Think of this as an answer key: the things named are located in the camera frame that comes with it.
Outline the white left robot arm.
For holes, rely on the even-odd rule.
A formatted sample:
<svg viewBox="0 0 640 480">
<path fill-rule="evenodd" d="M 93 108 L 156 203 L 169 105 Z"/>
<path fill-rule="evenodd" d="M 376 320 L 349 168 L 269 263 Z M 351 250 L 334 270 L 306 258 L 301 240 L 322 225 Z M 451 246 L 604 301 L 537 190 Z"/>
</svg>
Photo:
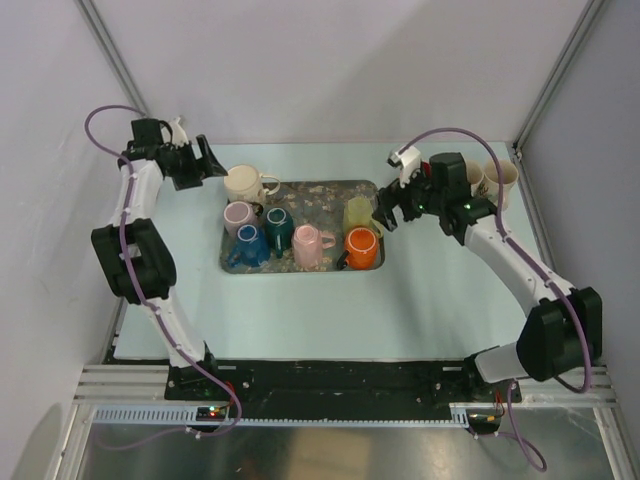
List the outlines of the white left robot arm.
<svg viewBox="0 0 640 480">
<path fill-rule="evenodd" d="M 91 233 L 91 243 L 112 292 L 138 305 L 154 324 L 178 369 L 195 366 L 187 387 L 201 399 L 214 397 L 222 376 L 206 341 L 197 334 L 175 289 L 174 259 L 154 225 L 160 187 L 172 180 L 177 191 L 201 187 L 211 177 L 225 177 L 204 135 L 199 151 L 177 122 L 142 118 L 131 122 L 133 139 L 117 155 L 122 185 L 111 223 Z"/>
</svg>

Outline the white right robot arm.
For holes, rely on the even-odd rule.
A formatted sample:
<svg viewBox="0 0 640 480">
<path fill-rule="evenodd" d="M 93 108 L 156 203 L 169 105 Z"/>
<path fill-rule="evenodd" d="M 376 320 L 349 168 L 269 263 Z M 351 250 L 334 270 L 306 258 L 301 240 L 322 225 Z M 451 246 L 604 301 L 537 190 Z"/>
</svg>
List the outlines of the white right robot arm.
<svg viewBox="0 0 640 480">
<path fill-rule="evenodd" d="M 602 347 L 602 299 L 591 287 L 577 289 L 522 248 L 488 199 L 475 197 L 459 153 L 434 155 L 428 162 L 414 147 L 391 153 L 399 176 L 379 189 L 374 218 L 397 228 L 394 211 L 406 222 L 438 218 L 445 235 L 482 259 L 515 297 L 526 316 L 519 338 L 468 357 L 464 393 L 486 400 L 498 382 L 521 377 L 557 378 L 577 368 L 591 369 Z"/>
</svg>

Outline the cream mug with script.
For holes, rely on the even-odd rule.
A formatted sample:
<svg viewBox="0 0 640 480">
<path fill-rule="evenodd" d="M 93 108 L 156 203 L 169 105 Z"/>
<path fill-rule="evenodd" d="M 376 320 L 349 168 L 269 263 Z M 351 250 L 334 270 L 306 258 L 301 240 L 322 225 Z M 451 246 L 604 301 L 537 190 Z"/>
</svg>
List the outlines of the cream mug with script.
<svg viewBox="0 0 640 480">
<path fill-rule="evenodd" d="M 223 184 L 230 202 L 243 201 L 264 206 L 268 198 L 280 190 L 281 181 L 251 165 L 241 164 L 228 170 Z"/>
</svg>

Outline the cream coral pattern mug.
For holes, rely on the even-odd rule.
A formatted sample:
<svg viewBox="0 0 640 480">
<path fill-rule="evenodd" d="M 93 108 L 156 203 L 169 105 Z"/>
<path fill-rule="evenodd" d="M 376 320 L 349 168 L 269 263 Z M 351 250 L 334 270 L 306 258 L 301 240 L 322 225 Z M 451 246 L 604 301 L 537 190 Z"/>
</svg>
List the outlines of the cream coral pattern mug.
<svg viewBox="0 0 640 480">
<path fill-rule="evenodd" d="M 511 189 L 516 185 L 519 173 L 515 165 L 509 160 L 499 161 L 500 170 L 496 169 L 496 165 L 493 160 L 490 160 L 484 167 L 484 183 L 482 192 L 485 197 L 492 203 L 498 205 L 499 200 L 499 188 L 501 185 L 502 196 L 502 210 L 506 211 L 509 207 L 509 195 Z"/>
</svg>

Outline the tall cream seahorse mug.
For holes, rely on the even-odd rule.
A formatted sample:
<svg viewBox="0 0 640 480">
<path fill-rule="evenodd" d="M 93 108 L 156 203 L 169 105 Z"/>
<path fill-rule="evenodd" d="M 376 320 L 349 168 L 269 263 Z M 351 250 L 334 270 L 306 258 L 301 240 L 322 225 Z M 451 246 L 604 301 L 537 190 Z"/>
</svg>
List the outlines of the tall cream seahorse mug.
<svg viewBox="0 0 640 480">
<path fill-rule="evenodd" d="M 466 160 L 465 167 L 467 181 L 470 185 L 471 195 L 475 196 L 478 187 L 485 177 L 483 168 L 478 162 L 472 160 Z"/>
</svg>

